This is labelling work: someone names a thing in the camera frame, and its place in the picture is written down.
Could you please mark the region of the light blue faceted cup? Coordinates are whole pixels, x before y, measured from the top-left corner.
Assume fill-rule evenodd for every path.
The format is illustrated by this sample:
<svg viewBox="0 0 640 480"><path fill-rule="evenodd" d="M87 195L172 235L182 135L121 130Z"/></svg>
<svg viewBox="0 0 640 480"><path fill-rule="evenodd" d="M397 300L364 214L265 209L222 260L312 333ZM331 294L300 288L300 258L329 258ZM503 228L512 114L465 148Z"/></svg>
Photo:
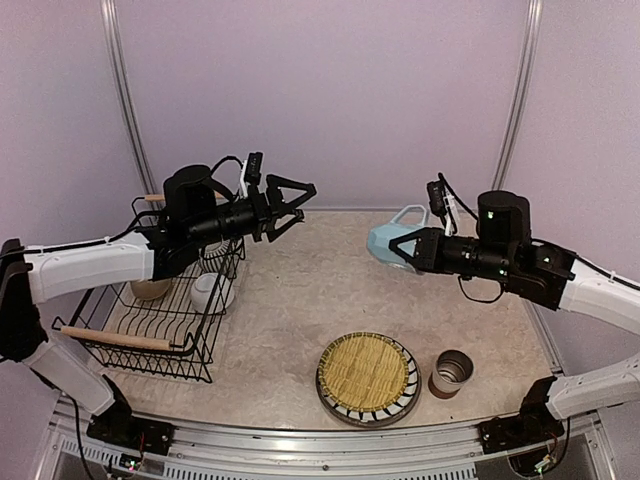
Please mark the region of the light blue faceted cup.
<svg viewBox="0 0 640 480"><path fill-rule="evenodd" d="M404 218L412 213L420 215L419 221L406 223ZM389 240L408 231L426 227L429 215L430 213L424 205L414 204L403 207L387 223L375 226L369 231L367 250L382 264L397 268L394 264L394 253L388 247Z"/></svg>

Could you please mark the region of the white ceramic bowl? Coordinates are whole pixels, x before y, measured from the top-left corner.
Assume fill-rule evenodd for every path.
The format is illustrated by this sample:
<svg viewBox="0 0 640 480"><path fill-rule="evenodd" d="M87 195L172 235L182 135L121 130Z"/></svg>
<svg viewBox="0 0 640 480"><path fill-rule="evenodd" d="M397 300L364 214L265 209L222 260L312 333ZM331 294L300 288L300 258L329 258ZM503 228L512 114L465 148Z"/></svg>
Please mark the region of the white ceramic bowl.
<svg viewBox="0 0 640 480"><path fill-rule="evenodd" d="M221 314L235 300L235 290L225 275L204 273L191 285L190 298L196 313Z"/></svg>

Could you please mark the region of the white brown ceramic cup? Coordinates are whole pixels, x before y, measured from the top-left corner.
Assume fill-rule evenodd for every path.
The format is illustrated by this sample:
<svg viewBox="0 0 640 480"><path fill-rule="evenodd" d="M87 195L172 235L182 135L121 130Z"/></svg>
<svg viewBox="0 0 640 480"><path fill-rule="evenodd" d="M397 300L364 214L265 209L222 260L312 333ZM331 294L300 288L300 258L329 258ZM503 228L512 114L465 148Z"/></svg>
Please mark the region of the white brown ceramic cup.
<svg viewBox="0 0 640 480"><path fill-rule="evenodd" d="M471 358L459 350L446 350L436 358L428 388L439 399L455 397L474 374Z"/></svg>

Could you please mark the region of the yellow woven bamboo mat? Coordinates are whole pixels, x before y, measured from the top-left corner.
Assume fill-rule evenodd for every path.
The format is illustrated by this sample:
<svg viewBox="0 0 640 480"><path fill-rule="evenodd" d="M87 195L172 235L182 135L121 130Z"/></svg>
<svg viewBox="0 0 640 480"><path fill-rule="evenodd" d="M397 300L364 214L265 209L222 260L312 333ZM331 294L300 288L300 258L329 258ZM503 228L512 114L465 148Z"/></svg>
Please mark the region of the yellow woven bamboo mat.
<svg viewBox="0 0 640 480"><path fill-rule="evenodd" d="M390 407L409 387L409 360L391 338L353 332L326 347L316 378L334 405L374 413Z"/></svg>

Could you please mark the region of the beige ceramic cup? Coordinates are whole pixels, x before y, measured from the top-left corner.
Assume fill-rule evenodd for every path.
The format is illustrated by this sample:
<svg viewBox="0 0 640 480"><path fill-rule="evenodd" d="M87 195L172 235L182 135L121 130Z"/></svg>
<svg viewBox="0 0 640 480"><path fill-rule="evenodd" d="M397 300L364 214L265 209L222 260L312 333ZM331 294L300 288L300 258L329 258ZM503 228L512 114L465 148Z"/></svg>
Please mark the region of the beige ceramic cup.
<svg viewBox="0 0 640 480"><path fill-rule="evenodd" d="M138 280L129 283L133 296L141 301L162 298L171 288L172 280Z"/></svg>

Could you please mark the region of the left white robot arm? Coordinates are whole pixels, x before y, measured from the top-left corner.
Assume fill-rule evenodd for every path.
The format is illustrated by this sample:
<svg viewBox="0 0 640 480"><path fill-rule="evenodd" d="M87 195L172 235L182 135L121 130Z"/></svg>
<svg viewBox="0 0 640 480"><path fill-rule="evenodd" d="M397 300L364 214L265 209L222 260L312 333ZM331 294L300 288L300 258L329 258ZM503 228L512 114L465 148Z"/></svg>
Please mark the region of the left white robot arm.
<svg viewBox="0 0 640 480"><path fill-rule="evenodd" d="M276 240L304 218L301 205L316 195L312 183L277 175L245 174L241 196L217 182L205 165L184 167L165 180L165 206L153 226L85 243L28 248L19 240L1 249L1 356L25 364L82 405L100 433L133 443L140 424L117 385L93 372L50 337L39 305L76 291L181 274L200 249L250 235Z"/></svg>

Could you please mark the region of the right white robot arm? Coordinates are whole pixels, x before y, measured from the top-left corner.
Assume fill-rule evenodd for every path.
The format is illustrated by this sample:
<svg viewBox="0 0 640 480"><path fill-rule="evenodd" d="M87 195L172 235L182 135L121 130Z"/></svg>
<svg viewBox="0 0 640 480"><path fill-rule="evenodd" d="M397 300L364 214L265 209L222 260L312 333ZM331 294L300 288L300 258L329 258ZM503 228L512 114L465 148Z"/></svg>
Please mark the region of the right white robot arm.
<svg viewBox="0 0 640 480"><path fill-rule="evenodd" d="M639 331L639 285L554 244L512 241L491 245L472 237L422 228L396 237L390 250L419 272L496 281L505 293L551 310L579 313ZM586 373L534 383L513 419L511 433L535 442L554 420L639 398L639 357Z"/></svg>

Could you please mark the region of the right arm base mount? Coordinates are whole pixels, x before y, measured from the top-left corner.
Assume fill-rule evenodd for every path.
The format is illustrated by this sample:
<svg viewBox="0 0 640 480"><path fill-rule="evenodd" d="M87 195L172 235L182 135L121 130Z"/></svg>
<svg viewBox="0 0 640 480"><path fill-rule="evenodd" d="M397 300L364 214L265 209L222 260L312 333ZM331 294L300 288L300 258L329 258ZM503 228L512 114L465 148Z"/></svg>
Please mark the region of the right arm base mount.
<svg viewBox="0 0 640 480"><path fill-rule="evenodd" d="M527 447L554 440L565 433L561 421L539 414L495 417L481 422L478 433L484 454Z"/></svg>

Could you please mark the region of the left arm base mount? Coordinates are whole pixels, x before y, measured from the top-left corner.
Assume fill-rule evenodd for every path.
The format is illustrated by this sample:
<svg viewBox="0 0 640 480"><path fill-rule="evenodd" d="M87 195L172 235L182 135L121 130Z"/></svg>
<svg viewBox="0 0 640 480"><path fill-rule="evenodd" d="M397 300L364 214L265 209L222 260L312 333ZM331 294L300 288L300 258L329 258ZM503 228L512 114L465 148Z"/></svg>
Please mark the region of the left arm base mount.
<svg viewBox="0 0 640 480"><path fill-rule="evenodd" d="M94 418L87 435L90 438L119 447L167 456L172 445L175 427L168 423L142 417L125 419Z"/></svg>

